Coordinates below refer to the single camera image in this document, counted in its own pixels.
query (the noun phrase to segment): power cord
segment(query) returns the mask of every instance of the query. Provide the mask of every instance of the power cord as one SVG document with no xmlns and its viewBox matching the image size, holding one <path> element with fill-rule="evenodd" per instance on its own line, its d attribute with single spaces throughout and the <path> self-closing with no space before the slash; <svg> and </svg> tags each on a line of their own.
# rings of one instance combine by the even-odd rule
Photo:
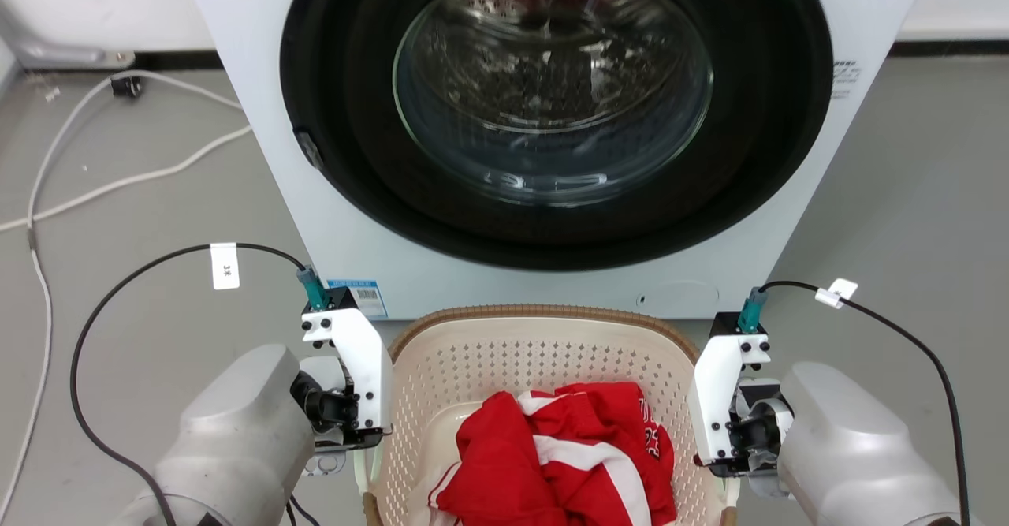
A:
<svg viewBox="0 0 1009 526">
<path fill-rule="evenodd" d="M 78 205 L 88 202 L 88 200 L 96 198 L 97 196 L 101 196 L 110 191 L 114 191 L 115 189 L 120 189 L 122 187 L 125 187 L 126 185 L 132 185 L 133 182 L 148 181 L 159 177 L 165 177 L 165 175 L 173 175 L 175 173 L 179 173 L 180 171 L 185 170 L 185 168 L 192 166 L 192 164 L 196 163 L 202 156 L 212 151 L 212 149 L 215 149 L 219 145 L 223 145 L 224 142 L 230 141 L 231 138 L 238 137 L 238 135 L 247 133 L 248 131 L 248 127 L 245 127 L 242 130 L 234 131 L 232 134 L 223 135 L 221 138 L 217 138 L 217 140 L 210 142 L 210 144 L 200 149 L 200 151 L 192 155 L 186 162 L 183 162 L 179 166 L 176 166 L 174 168 L 165 168 L 165 170 L 152 172 L 151 174 L 137 175 L 137 177 L 135 178 L 129 178 L 127 180 L 115 182 L 115 184 L 111 184 L 104 188 L 97 189 L 96 191 L 91 192 L 90 194 L 87 194 L 85 196 L 80 196 L 75 200 L 70 200 L 70 202 L 61 205 L 60 207 L 54 207 L 54 209 L 47 210 L 44 213 L 35 214 L 35 202 L 36 199 L 38 198 L 38 193 L 40 192 L 45 177 L 48 174 L 49 165 L 52 163 L 54 156 L 59 154 L 60 149 L 62 149 L 64 137 L 67 134 L 67 131 L 70 130 L 71 125 L 77 120 L 77 117 L 80 115 L 81 110 L 84 109 L 84 106 L 86 106 L 87 103 L 90 103 L 92 99 L 97 97 L 97 95 L 100 94 L 101 91 L 104 91 L 106 90 L 106 88 L 110 87 L 112 80 L 120 80 L 120 78 L 133 78 L 133 77 L 144 77 L 144 78 L 151 78 L 151 80 L 154 81 L 162 81 L 162 83 L 174 85 L 175 87 L 178 88 L 184 88 L 184 90 L 186 91 L 195 92 L 198 95 L 202 95 L 206 98 L 213 99 L 213 101 L 215 102 L 224 103 L 224 105 L 230 106 L 231 108 L 237 110 L 241 110 L 242 108 L 240 103 L 232 101 L 231 99 L 224 98 L 220 95 L 217 95 L 215 94 L 215 92 L 210 92 L 205 88 L 197 87 L 197 85 L 191 85 L 189 83 L 185 83 L 184 81 L 178 81 L 176 80 L 176 78 L 164 77 L 162 74 L 150 73 L 150 71 L 122 71 L 121 73 L 112 74 L 112 76 L 104 78 L 102 81 L 99 81 L 97 85 L 94 85 L 94 87 L 91 88 L 91 91 L 87 92 L 84 98 L 82 98 L 81 101 L 77 103 L 77 106 L 74 106 L 74 109 L 70 113 L 70 116 L 67 117 L 63 126 L 61 126 L 60 131 L 57 132 L 55 137 L 52 139 L 52 142 L 50 142 L 49 148 L 46 149 L 45 156 L 43 156 L 42 159 L 42 164 L 38 169 L 38 173 L 35 175 L 35 183 L 34 185 L 32 185 L 31 195 L 29 195 L 28 198 L 27 216 L 23 220 L 11 221 L 11 223 L 5 223 L 0 225 L 0 232 L 17 228 L 21 225 L 27 227 L 28 251 L 31 254 L 31 260 L 32 260 L 32 266 L 34 267 L 35 270 L 35 276 L 38 278 L 38 284 L 42 288 L 42 297 L 44 298 L 45 301 L 45 343 L 42 351 L 41 375 L 39 376 L 38 379 L 38 387 L 35 390 L 35 400 L 31 406 L 31 414 L 28 417 L 28 426 L 24 433 L 24 439 L 21 442 L 21 449 L 18 453 L 17 461 L 15 461 L 14 464 L 14 471 L 11 475 L 10 484 L 8 485 L 7 492 L 4 495 L 3 504 L 0 504 L 0 524 L 2 524 L 4 519 L 7 517 L 7 511 L 10 509 L 10 503 L 14 497 L 14 491 L 17 489 L 18 481 L 21 479 L 21 471 L 24 469 L 24 462 L 28 457 L 28 449 L 31 446 L 31 438 L 34 435 L 35 424 L 38 421 L 38 411 L 39 408 L 41 407 L 43 394 L 45 393 L 45 384 L 48 379 L 49 362 L 51 359 L 51 352 L 52 352 L 52 296 L 49 292 L 48 283 L 46 282 L 45 275 L 42 272 L 42 267 L 38 258 L 38 250 L 37 250 L 35 234 L 32 229 L 34 221 L 36 219 L 45 218 L 47 216 L 52 216 L 53 214 L 61 213 L 65 210 L 71 209 L 72 207 L 76 207 Z"/>
<path fill-rule="evenodd" d="M 768 282 L 764 286 L 761 286 L 757 293 L 763 294 L 771 288 L 801 288 L 803 290 L 809 290 L 809 292 L 816 293 L 819 288 L 817 286 L 812 286 L 810 284 L 804 284 L 803 282 L 791 282 L 788 280 L 782 280 L 779 282 Z M 853 302 L 852 300 L 845 299 L 844 297 L 838 298 L 839 302 L 851 307 L 852 309 L 862 312 L 873 319 L 882 322 L 882 324 L 887 327 L 894 329 L 902 337 L 910 341 L 914 346 L 918 347 L 921 352 L 925 353 L 925 356 L 932 361 L 935 366 L 935 371 L 939 374 L 939 380 L 942 381 L 942 390 L 945 392 L 946 403 L 949 405 L 949 420 L 952 424 L 952 441 L 954 441 L 954 451 L 956 453 L 957 459 L 957 488 L 960 491 L 960 523 L 961 526 L 971 526 L 971 505 L 968 501 L 967 493 L 967 463 L 964 457 L 964 433 L 960 426 L 960 411 L 957 409 L 957 400 L 952 394 L 952 385 L 949 383 L 949 377 L 946 375 L 945 367 L 942 366 L 942 362 L 936 353 L 932 352 L 932 349 L 928 348 L 926 343 L 921 342 L 917 337 L 908 332 L 906 329 L 897 325 L 896 322 L 890 321 L 886 317 L 876 313 L 869 309 L 868 307 Z"/>
<path fill-rule="evenodd" d="M 316 520 L 315 517 L 312 516 L 311 514 L 305 512 L 305 509 L 302 508 L 302 505 L 298 504 L 298 499 L 296 499 L 295 497 L 292 496 L 291 497 L 291 504 L 295 505 L 295 508 L 298 509 L 298 514 L 300 514 L 303 517 L 305 517 L 305 519 L 308 520 L 312 524 L 312 526 L 319 526 L 318 520 Z"/>
<path fill-rule="evenodd" d="M 245 242 L 238 242 L 237 244 L 235 244 L 235 246 L 237 246 L 238 248 L 259 250 L 262 252 L 267 252 L 276 256 L 281 256 L 282 258 L 288 259 L 291 264 L 296 265 L 299 271 L 305 271 L 305 265 L 303 265 L 300 260 L 298 260 L 289 253 L 277 250 L 275 248 L 270 248 L 270 246 L 262 246 L 260 244 L 248 244 Z M 141 479 L 143 479 L 144 483 L 147 484 L 147 487 L 150 488 L 151 493 L 154 494 L 154 498 L 157 500 L 157 505 L 161 509 L 161 514 L 164 515 L 164 523 L 166 526 L 176 526 L 176 519 L 175 516 L 173 516 L 172 514 L 172 509 L 169 507 L 169 502 L 164 498 L 164 493 L 161 492 L 161 487 L 159 487 L 157 482 L 154 481 L 154 478 L 151 477 L 149 472 L 144 470 L 142 466 L 134 462 L 132 459 L 126 457 L 125 455 L 122 455 L 121 453 L 118 453 L 112 447 L 106 445 L 104 441 L 99 439 L 98 435 L 95 434 L 94 430 L 91 429 L 91 426 L 88 425 L 87 419 L 84 418 L 84 412 L 81 411 L 81 400 L 78 397 L 77 373 L 78 373 L 78 366 L 81 361 L 81 351 L 84 349 L 84 342 L 88 336 L 88 332 L 91 331 L 91 325 L 94 325 L 95 320 L 98 318 L 98 314 L 100 314 L 102 309 L 104 309 L 105 306 L 109 303 L 109 301 L 112 300 L 112 297 L 115 297 L 115 295 L 119 293 L 119 290 L 125 288 L 127 284 L 129 284 L 133 280 L 136 280 L 144 272 L 147 272 L 151 268 L 156 267 L 156 265 L 166 262 L 172 258 L 177 258 L 185 254 L 190 254 L 192 252 L 199 252 L 201 250 L 209 250 L 209 249 L 210 249 L 210 244 L 200 244 L 199 246 L 188 246 L 188 248 L 182 248 L 181 250 L 169 252 L 159 258 L 151 260 L 146 265 L 142 265 L 142 267 L 134 271 L 132 274 L 130 274 L 126 278 L 123 278 L 122 282 L 116 284 L 116 286 L 112 288 L 112 290 L 108 294 L 106 294 L 105 297 L 102 297 L 102 300 L 98 302 L 98 306 L 95 307 L 95 310 L 91 311 L 91 316 L 88 317 L 88 321 L 84 324 L 84 328 L 81 329 L 81 335 L 77 338 L 77 345 L 74 347 L 74 354 L 71 357 L 70 361 L 70 402 L 71 406 L 74 408 L 74 417 L 77 418 L 77 423 L 81 426 L 81 429 L 84 431 L 84 434 L 88 436 L 88 439 L 90 439 L 91 442 L 94 443 L 96 447 L 101 449 L 103 453 L 119 461 L 120 463 L 126 465 L 131 470 L 133 470 L 133 472 L 136 472 L 137 475 L 140 476 Z"/>
<path fill-rule="evenodd" d="M 179 164 L 175 164 L 175 166 L 172 166 L 170 168 L 161 168 L 160 170 L 147 172 L 145 174 L 133 175 L 133 177 L 130 178 L 125 178 L 119 181 L 111 182 L 108 185 L 105 185 L 98 189 L 94 189 L 94 191 L 86 193 L 82 196 L 76 196 L 74 199 L 67 200 L 66 203 L 61 203 L 60 205 L 51 207 L 51 209 L 46 209 L 41 212 L 35 213 L 33 220 L 40 221 L 42 219 L 47 219 L 49 217 L 55 216 L 55 214 L 60 214 L 65 211 L 74 209 L 74 207 L 80 207 L 81 205 L 84 205 L 90 200 L 99 198 L 99 196 L 112 193 L 113 191 L 117 191 L 117 189 L 122 189 L 124 187 L 129 187 L 130 185 L 138 184 L 138 182 L 148 182 L 151 180 L 166 178 L 170 175 L 176 175 L 182 173 L 188 170 L 188 168 L 192 168 L 193 164 L 196 164 L 197 162 L 203 160 L 206 155 L 209 155 L 211 152 L 214 151 L 214 149 L 217 149 L 222 145 L 227 144 L 227 142 L 234 141 L 237 138 L 242 137 L 242 135 L 248 134 L 249 131 L 252 131 L 252 127 L 245 126 L 244 128 L 231 131 L 231 133 L 221 135 L 221 137 L 216 138 L 214 141 L 209 142 L 205 146 L 199 148 L 192 155 L 188 156 L 186 160 L 183 160 Z M 27 224 L 28 224 L 28 219 L 5 221 L 5 223 L 0 223 L 0 232 L 13 230 L 14 228 L 25 226 Z"/>
</svg>

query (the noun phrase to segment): sticker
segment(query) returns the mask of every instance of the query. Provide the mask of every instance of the sticker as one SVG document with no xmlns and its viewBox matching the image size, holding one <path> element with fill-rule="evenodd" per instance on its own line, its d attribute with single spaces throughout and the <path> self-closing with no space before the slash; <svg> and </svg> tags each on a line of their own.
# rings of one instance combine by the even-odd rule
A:
<svg viewBox="0 0 1009 526">
<path fill-rule="evenodd" d="M 381 300 L 378 282 L 374 280 L 329 280 L 330 288 L 348 288 L 357 302 L 357 309 L 368 319 L 388 319 L 385 302 Z"/>
<path fill-rule="evenodd" d="M 210 274 L 216 290 L 238 287 L 238 250 L 234 242 L 210 245 Z"/>
<path fill-rule="evenodd" d="M 847 99 L 859 78 L 862 77 L 862 67 L 854 60 L 835 60 L 833 62 L 833 91 L 830 99 Z"/>
</svg>

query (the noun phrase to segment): barcode label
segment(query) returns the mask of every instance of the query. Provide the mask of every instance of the barcode label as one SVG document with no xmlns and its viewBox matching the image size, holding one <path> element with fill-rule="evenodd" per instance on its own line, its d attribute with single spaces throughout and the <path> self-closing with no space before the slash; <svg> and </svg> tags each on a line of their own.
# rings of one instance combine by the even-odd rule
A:
<svg viewBox="0 0 1009 526">
<path fill-rule="evenodd" d="M 374 280 L 328 280 L 330 288 L 348 288 L 357 303 L 357 309 L 368 319 L 388 319 L 381 290 Z"/>
</svg>

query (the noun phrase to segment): basket handle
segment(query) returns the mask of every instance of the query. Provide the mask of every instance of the basket handle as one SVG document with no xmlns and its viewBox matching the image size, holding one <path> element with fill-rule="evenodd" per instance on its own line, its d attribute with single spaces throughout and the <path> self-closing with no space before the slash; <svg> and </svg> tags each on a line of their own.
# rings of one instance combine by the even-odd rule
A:
<svg viewBox="0 0 1009 526">
<path fill-rule="evenodd" d="M 356 449 L 351 454 L 354 458 L 354 479 L 357 481 L 357 494 L 370 493 L 371 488 L 378 483 L 381 475 L 381 454 L 382 444 L 379 442 L 371 449 Z M 366 464 L 366 453 L 371 451 L 371 472 L 369 474 Z"/>
<path fill-rule="evenodd" d="M 720 526 L 736 526 L 736 507 L 725 507 L 725 510 L 721 511 L 721 521 Z"/>
</svg>

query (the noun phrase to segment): black door rim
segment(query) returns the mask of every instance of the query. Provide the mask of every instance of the black door rim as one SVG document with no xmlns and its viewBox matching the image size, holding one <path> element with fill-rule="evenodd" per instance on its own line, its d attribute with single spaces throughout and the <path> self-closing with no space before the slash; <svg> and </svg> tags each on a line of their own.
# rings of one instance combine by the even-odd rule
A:
<svg viewBox="0 0 1009 526">
<path fill-rule="evenodd" d="M 831 45 L 817 0 L 673 0 L 714 67 L 708 115 L 685 161 L 614 204 L 576 212 L 480 200 L 426 161 L 391 95 L 395 52 L 431 1 L 294 0 L 281 80 L 303 148 L 317 149 L 314 164 L 341 195 L 389 230 L 467 260 L 586 271 L 697 244 L 785 184 L 829 103 Z"/>
</svg>

